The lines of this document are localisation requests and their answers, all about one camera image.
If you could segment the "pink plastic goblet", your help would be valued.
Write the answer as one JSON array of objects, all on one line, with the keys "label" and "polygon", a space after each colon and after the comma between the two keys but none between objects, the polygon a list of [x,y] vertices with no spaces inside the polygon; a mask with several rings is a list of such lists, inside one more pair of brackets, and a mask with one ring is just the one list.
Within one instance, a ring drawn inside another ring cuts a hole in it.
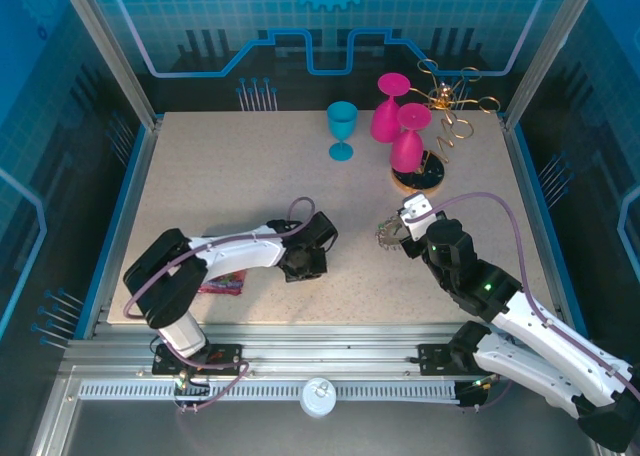
[{"label": "pink plastic goblet", "polygon": [[396,98],[404,96],[409,92],[409,79],[396,72],[383,74],[378,79],[378,89],[387,96],[374,111],[370,134],[379,143],[390,144],[400,134],[401,125],[397,119],[399,105]]},{"label": "pink plastic goblet", "polygon": [[401,132],[392,144],[391,167],[399,173],[411,173],[420,167],[424,151],[420,132],[429,126],[432,114],[423,104],[407,103],[399,108],[397,119]]}]

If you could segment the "blue plastic goblet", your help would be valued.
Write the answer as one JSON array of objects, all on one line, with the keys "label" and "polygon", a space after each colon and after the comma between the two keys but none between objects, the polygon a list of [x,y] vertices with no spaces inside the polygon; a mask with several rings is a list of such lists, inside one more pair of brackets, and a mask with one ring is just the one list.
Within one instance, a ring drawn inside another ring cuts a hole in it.
[{"label": "blue plastic goblet", "polygon": [[347,161],[353,156],[353,148],[347,143],[356,128],[358,110],[347,101],[333,102],[327,108],[328,128],[337,140],[329,148],[329,156],[336,161]]}]

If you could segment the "white round cap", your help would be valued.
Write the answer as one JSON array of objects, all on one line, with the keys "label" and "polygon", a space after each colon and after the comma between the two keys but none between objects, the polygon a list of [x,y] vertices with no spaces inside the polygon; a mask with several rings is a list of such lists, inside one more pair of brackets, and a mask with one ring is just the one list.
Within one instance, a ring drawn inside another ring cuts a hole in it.
[{"label": "white round cap", "polygon": [[335,386],[325,378],[312,378],[302,388],[300,405],[312,418],[319,419],[329,415],[334,410],[336,402]]}]

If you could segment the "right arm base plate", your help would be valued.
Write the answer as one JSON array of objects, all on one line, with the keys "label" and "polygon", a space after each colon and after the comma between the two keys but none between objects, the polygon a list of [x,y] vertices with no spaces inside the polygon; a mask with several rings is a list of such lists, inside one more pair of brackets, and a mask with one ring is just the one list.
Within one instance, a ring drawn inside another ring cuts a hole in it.
[{"label": "right arm base plate", "polygon": [[422,376],[488,376],[475,362],[470,352],[449,344],[421,344],[417,346],[417,360]]}]

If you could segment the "aluminium frame rail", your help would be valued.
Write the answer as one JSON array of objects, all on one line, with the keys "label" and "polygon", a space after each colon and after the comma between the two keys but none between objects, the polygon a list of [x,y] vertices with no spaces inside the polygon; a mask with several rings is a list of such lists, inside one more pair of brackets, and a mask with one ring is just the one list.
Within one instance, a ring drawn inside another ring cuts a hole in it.
[{"label": "aluminium frame rail", "polygon": [[[409,362],[423,343],[445,344],[462,326],[410,325],[206,325],[214,343],[243,347],[251,379],[416,379]],[[137,324],[100,324],[90,340],[69,343],[59,367],[66,377],[149,378],[152,332]]]}]

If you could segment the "colourful candy bag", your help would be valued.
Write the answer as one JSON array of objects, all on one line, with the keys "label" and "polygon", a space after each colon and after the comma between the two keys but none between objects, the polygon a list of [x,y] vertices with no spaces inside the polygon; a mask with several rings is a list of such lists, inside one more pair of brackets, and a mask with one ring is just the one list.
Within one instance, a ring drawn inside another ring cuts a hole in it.
[{"label": "colourful candy bag", "polygon": [[236,271],[204,281],[198,292],[201,294],[217,294],[238,296],[242,293],[246,278],[246,271]]}]

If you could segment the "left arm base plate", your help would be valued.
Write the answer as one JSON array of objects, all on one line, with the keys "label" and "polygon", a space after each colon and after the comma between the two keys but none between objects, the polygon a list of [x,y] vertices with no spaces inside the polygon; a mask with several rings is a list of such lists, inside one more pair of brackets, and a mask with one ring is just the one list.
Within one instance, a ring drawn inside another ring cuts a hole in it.
[{"label": "left arm base plate", "polygon": [[190,359],[197,363],[195,367],[186,365],[165,344],[160,344],[154,351],[151,372],[155,376],[237,376],[240,372],[242,346],[209,343],[190,356]]}]

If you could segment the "aluminium frame post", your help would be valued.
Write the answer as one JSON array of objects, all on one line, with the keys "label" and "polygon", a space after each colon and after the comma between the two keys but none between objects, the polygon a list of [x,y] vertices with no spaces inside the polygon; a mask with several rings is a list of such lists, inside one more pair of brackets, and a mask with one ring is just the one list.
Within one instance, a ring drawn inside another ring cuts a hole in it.
[{"label": "aluminium frame post", "polygon": [[157,117],[96,0],[69,0],[141,124],[156,129]]},{"label": "aluminium frame post", "polygon": [[503,133],[513,133],[589,0],[563,0],[503,117]]}]

